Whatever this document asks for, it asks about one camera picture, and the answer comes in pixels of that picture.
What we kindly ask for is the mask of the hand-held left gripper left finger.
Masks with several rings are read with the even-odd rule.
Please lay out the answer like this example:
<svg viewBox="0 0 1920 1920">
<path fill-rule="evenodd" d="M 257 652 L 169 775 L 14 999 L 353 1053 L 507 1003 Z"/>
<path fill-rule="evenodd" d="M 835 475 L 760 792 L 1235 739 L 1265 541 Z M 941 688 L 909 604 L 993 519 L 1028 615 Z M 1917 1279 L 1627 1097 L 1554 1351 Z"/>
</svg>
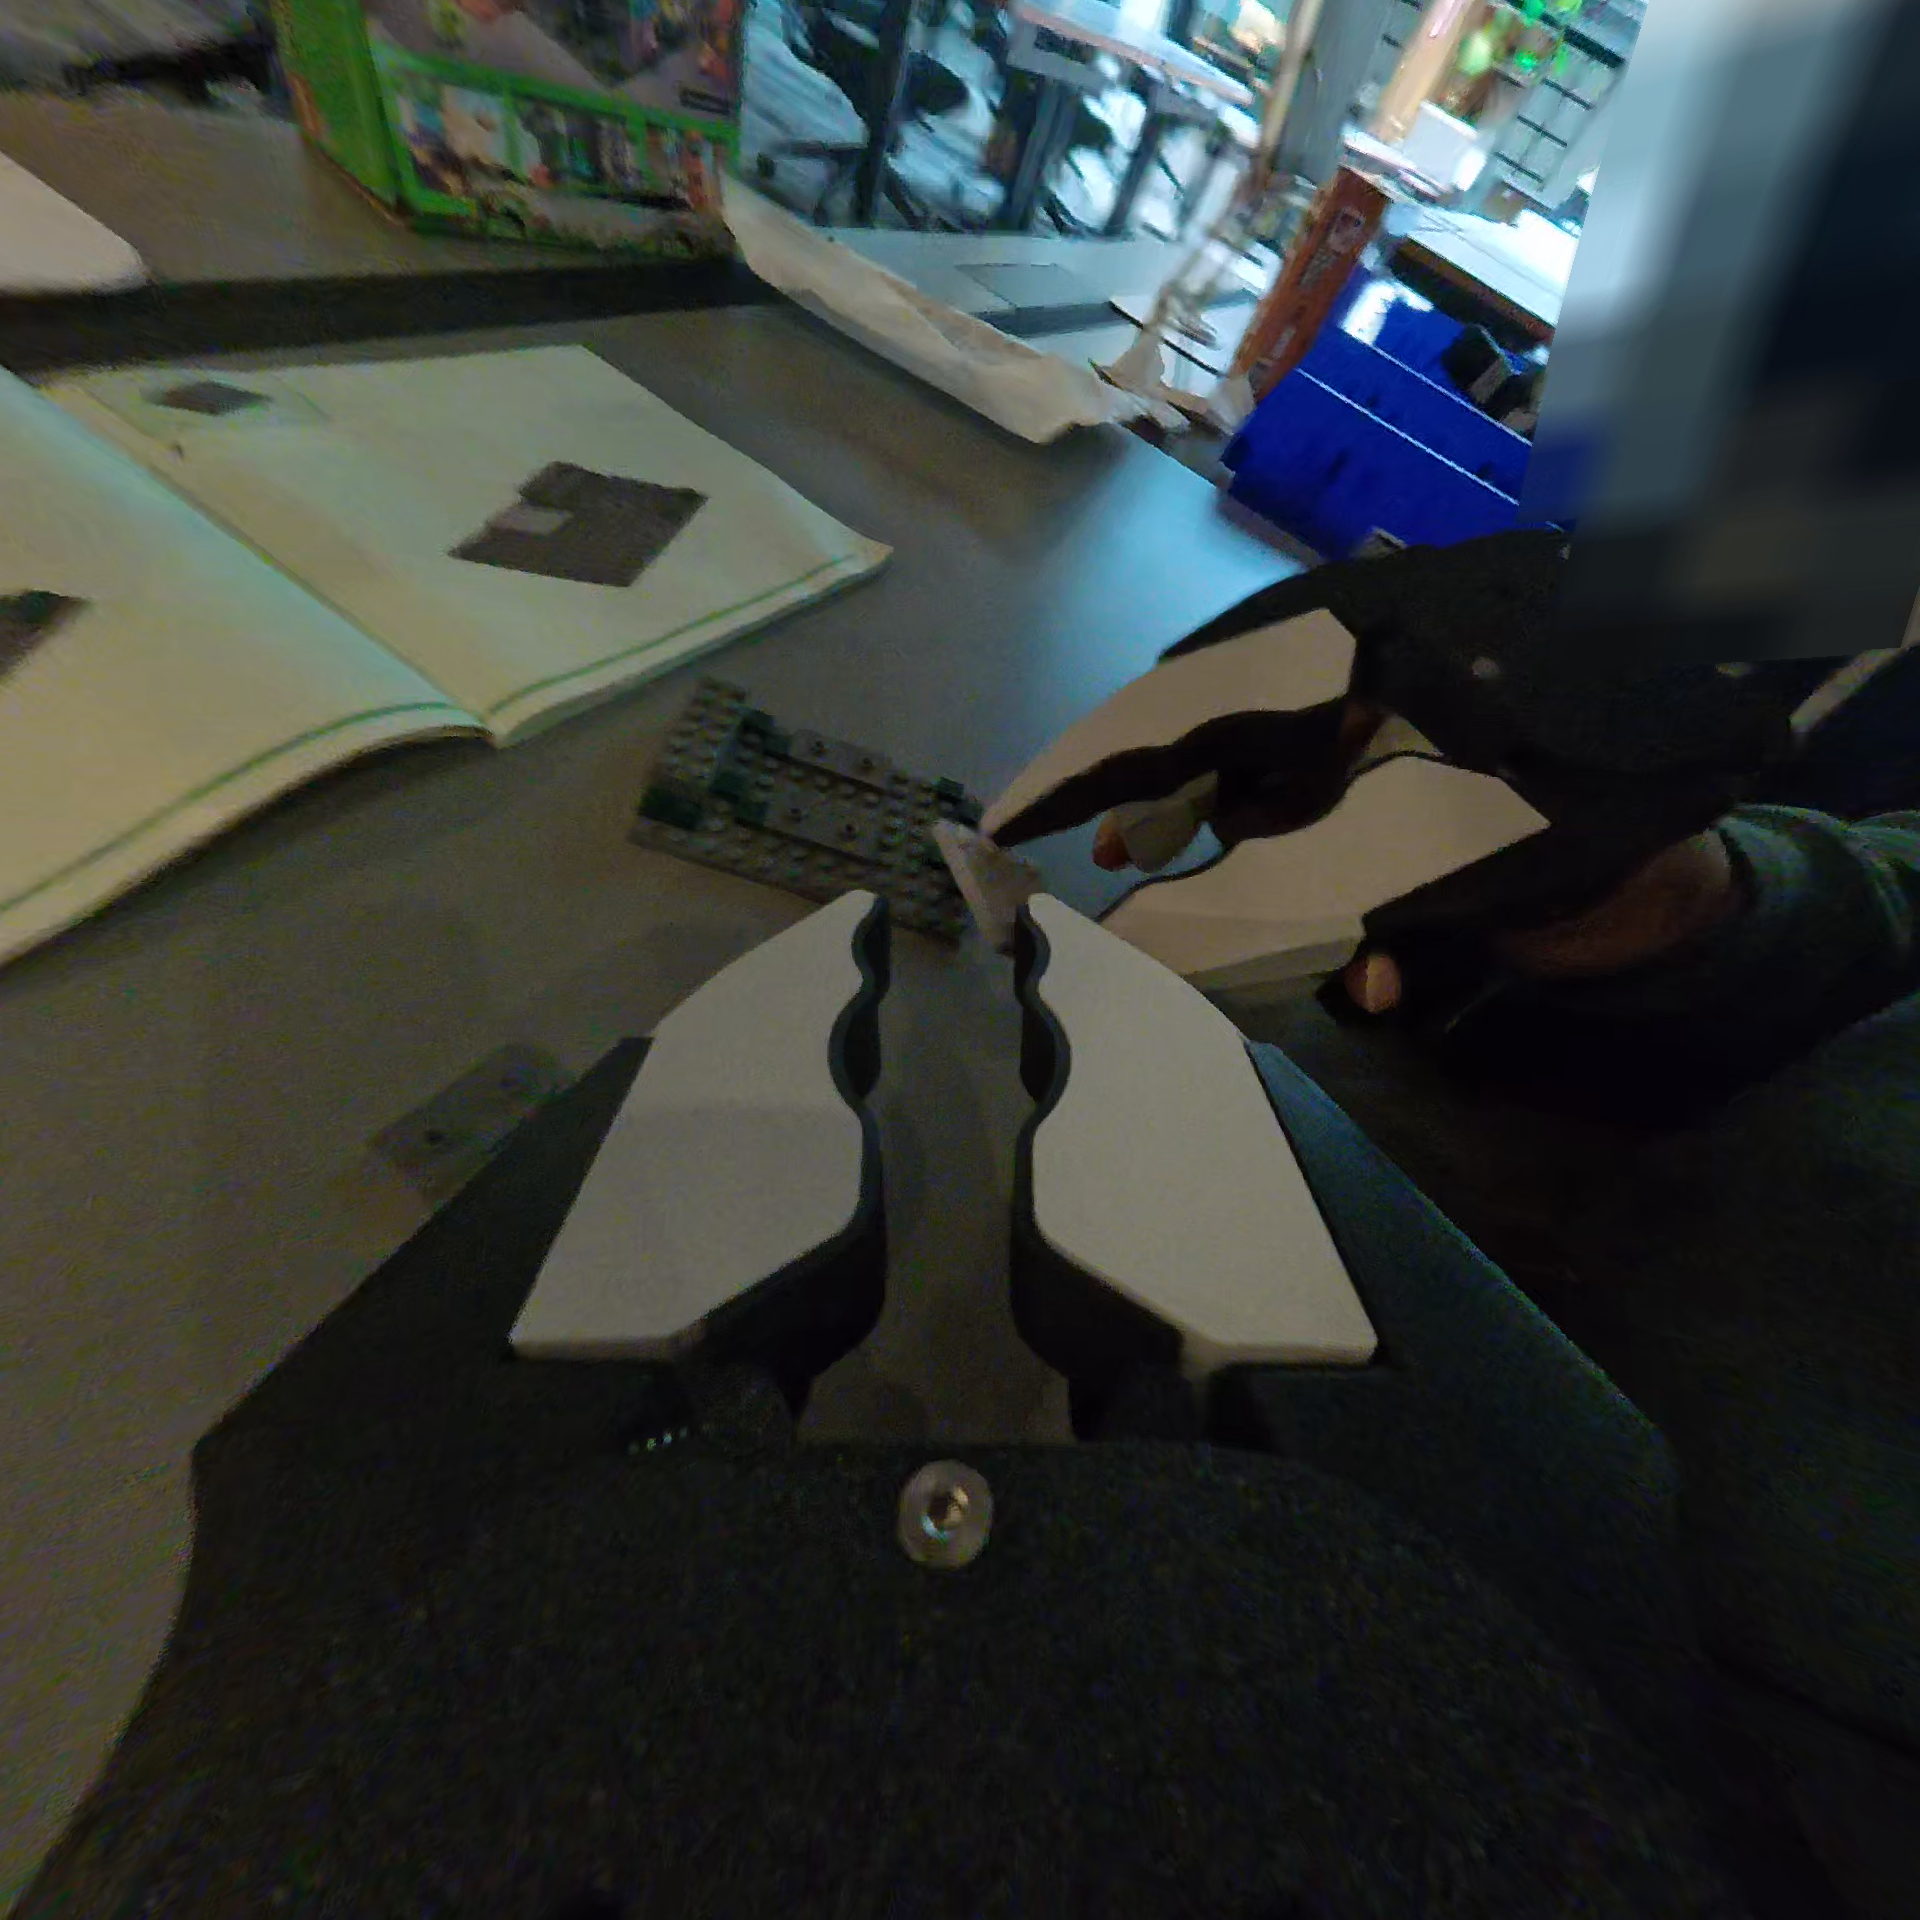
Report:
<svg viewBox="0 0 1920 1920">
<path fill-rule="evenodd" d="M 522 1361 L 670 1361 L 873 1223 L 889 908 L 854 890 L 648 1040 L 512 1323 Z"/>
</svg>

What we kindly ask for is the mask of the grey long building brick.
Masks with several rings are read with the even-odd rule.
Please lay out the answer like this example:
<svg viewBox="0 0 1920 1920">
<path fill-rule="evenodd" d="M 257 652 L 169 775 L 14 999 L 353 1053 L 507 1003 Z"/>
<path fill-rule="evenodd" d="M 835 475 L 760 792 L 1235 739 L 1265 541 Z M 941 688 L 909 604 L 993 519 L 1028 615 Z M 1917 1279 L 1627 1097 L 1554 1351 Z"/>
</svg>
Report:
<svg viewBox="0 0 1920 1920">
<path fill-rule="evenodd" d="M 774 719 L 745 688 L 699 681 L 645 768 L 635 819 L 674 832 L 760 824 L 760 768 L 774 736 Z"/>
</svg>

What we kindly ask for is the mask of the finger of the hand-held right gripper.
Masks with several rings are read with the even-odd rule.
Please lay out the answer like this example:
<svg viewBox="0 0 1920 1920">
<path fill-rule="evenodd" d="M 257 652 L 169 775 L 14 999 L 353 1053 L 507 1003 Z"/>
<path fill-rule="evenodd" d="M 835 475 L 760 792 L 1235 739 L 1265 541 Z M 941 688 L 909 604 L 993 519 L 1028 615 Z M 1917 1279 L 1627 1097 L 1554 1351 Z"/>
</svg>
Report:
<svg viewBox="0 0 1920 1920">
<path fill-rule="evenodd" d="M 1256 772 L 1300 716 L 1341 716 L 1357 637 L 1314 610 L 1157 664 L 1074 721 L 987 804 L 979 827 L 1025 847 L 1203 777 Z"/>
<path fill-rule="evenodd" d="M 1102 927 L 1200 993 L 1261 995 L 1345 967 L 1370 912 L 1544 832 L 1506 784 L 1435 759 L 1360 775 L 1326 819 L 1140 883 Z"/>
</svg>

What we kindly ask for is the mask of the colourful green-edged toy box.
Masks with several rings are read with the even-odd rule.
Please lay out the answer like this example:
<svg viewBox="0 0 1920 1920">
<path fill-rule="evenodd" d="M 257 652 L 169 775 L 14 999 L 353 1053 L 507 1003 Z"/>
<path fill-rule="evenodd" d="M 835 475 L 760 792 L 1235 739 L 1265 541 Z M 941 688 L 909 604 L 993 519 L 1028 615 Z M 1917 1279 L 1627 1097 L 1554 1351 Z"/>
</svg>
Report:
<svg viewBox="0 0 1920 1920">
<path fill-rule="evenodd" d="M 307 145 L 427 233 L 728 258 L 739 3 L 275 3 Z"/>
</svg>

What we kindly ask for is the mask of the crumpled white paper bag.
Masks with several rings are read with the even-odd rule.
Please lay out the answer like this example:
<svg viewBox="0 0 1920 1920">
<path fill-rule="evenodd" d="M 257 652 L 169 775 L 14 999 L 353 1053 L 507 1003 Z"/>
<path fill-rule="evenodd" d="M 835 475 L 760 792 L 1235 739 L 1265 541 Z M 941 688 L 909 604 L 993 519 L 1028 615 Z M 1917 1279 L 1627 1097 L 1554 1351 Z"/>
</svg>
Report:
<svg viewBox="0 0 1920 1920">
<path fill-rule="evenodd" d="M 724 219 L 760 281 L 1022 444 L 1092 425 L 1184 424 L 1163 399 L 1113 386 L 925 296 L 739 180 L 724 187 Z"/>
</svg>

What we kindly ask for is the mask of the light grey square plate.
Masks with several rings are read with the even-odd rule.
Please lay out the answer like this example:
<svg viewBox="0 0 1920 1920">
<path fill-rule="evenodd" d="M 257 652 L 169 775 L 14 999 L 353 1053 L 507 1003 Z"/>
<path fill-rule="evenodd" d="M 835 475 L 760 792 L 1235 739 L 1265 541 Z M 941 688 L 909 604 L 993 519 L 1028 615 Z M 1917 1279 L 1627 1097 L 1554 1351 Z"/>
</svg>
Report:
<svg viewBox="0 0 1920 1920">
<path fill-rule="evenodd" d="M 984 944 L 1011 955 L 1018 944 L 1019 912 L 1045 892 L 1045 877 L 1019 856 L 998 849 L 969 826 L 937 821 L 931 839 Z"/>
</svg>

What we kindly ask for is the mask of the wooden background table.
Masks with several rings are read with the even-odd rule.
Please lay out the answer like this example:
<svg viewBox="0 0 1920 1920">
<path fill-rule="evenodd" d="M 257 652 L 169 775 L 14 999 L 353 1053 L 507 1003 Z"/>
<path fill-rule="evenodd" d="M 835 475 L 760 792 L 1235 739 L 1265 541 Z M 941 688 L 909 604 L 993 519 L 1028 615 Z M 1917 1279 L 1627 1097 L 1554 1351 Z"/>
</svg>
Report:
<svg viewBox="0 0 1920 1920">
<path fill-rule="evenodd" d="M 1009 76 L 1028 79 L 1030 113 L 1016 125 L 1012 173 L 993 216 L 995 233 L 1025 233 L 1041 213 L 1057 163 L 1067 154 L 1078 100 L 1108 87 L 1105 64 L 1145 84 L 1148 131 L 1140 133 L 1120 178 L 1107 235 L 1124 232 L 1148 165 L 1160 155 L 1163 125 L 1186 108 L 1253 113 L 1257 95 L 1235 73 L 1131 20 L 1122 5 L 1012 3 L 1002 5 Z"/>
</svg>

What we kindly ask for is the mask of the grey smooth two-hole tile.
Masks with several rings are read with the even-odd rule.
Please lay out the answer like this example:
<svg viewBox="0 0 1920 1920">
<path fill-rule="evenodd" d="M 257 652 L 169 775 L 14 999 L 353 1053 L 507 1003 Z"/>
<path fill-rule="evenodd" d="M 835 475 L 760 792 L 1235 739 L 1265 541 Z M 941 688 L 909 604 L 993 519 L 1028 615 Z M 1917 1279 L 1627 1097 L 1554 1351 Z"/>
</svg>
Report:
<svg viewBox="0 0 1920 1920">
<path fill-rule="evenodd" d="M 369 1152 L 426 1203 L 440 1203 L 565 1085 L 565 1069 L 540 1047 L 498 1047 L 372 1133 Z"/>
</svg>

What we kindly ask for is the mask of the white instruction booklet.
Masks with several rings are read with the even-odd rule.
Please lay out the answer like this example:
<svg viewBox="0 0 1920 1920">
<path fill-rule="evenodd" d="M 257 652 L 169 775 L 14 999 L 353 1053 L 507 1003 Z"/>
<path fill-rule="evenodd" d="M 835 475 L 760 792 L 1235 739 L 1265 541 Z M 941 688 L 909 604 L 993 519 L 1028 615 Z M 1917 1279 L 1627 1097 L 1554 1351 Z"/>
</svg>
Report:
<svg viewBox="0 0 1920 1920">
<path fill-rule="evenodd" d="M 892 548 L 580 346 L 3 380 L 3 959 L 349 761 L 507 751 Z"/>
</svg>

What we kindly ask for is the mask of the person's right forearm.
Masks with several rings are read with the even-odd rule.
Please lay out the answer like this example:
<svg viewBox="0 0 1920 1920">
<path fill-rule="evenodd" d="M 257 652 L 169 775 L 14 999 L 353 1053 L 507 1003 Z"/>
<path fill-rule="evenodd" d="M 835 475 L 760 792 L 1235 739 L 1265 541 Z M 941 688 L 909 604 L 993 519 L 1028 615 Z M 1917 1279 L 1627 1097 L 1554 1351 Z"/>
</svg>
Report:
<svg viewBox="0 0 1920 1920">
<path fill-rule="evenodd" d="M 1714 954 L 1714 1016 L 1739 1068 L 1770 1069 L 1916 995 L 1916 809 L 1848 824 L 1741 807 L 1718 837 L 1744 901 Z"/>
</svg>

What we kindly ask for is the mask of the blue plastic bin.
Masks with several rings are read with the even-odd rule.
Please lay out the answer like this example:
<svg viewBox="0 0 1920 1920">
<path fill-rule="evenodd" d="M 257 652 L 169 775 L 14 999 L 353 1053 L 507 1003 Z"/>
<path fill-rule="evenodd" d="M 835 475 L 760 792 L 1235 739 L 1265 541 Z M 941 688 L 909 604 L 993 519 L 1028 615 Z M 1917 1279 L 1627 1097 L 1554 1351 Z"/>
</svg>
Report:
<svg viewBox="0 0 1920 1920">
<path fill-rule="evenodd" d="M 1520 528 L 1532 445 L 1446 373 L 1464 333 L 1368 281 L 1226 449 L 1230 499 L 1320 560 Z"/>
</svg>

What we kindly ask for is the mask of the black office chair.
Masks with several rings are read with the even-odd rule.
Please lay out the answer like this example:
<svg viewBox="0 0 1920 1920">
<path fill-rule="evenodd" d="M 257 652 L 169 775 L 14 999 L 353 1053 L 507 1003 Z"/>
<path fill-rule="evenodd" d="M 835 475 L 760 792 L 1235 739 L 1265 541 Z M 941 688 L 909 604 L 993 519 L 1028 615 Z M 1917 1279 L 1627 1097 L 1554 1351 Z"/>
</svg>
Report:
<svg viewBox="0 0 1920 1920">
<path fill-rule="evenodd" d="M 961 233 L 952 199 L 907 177 L 907 139 L 969 105 L 932 53 L 952 5 L 747 5 L 740 171 L 824 228 Z"/>
</svg>

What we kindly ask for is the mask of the person's right hand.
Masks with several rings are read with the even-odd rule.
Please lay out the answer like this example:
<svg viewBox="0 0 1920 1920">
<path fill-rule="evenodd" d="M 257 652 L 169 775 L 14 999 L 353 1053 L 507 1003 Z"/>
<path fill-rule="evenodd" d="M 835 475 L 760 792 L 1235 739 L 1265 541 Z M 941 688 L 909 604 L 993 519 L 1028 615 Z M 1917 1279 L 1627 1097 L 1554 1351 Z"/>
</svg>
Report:
<svg viewBox="0 0 1920 1920">
<path fill-rule="evenodd" d="M 1313 991 L 1313 1003 L 1336 1025 L 1396 1034 L 1459 1066 L 1529 1066 L 1582 1025 L 1586 996 L 1691 959 L 1741 914 L 1728 827 L 1700 827 L 1556 920 L 1532 912 L 1372 936 Z"/>
</svg>

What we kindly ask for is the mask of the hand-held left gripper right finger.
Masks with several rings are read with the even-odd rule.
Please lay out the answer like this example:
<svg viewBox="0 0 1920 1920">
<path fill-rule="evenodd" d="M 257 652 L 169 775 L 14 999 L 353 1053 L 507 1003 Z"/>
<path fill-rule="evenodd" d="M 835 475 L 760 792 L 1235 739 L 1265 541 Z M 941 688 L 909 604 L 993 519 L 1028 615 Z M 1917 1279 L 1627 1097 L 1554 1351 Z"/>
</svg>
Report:
<svg viewBox="0 0 1920 1920">
<path fill-rule="evenodd" d="M 1363 1370 L 1378 1332 L 1251 1043 L 1054 896 L 1016 923 L 1012 1305 L 1057 1375 Z"/>
</svg>

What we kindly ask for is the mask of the grey studded building baseplate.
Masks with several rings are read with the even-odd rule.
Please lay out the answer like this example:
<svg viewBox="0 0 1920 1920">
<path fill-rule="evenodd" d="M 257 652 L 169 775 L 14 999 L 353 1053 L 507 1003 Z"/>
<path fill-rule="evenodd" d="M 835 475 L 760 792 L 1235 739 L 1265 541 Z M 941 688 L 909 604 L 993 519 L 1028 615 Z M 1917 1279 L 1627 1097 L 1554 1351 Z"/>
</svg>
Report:
<svg viewBox="0 0 1920 1920">
<path fill-rule="evenodd" d="M 634 815 L 634 844 L 817 905 L 865 890 L 889 905 L 898 927 L 961 944 L 969 909 L 931 829 L 937 821 L 976 827 L 981 802 L 961 781 L 913 775 L 877 751 L 774 722 L 760 765 L 760 824 L 674 832 Z"/>
</svg>

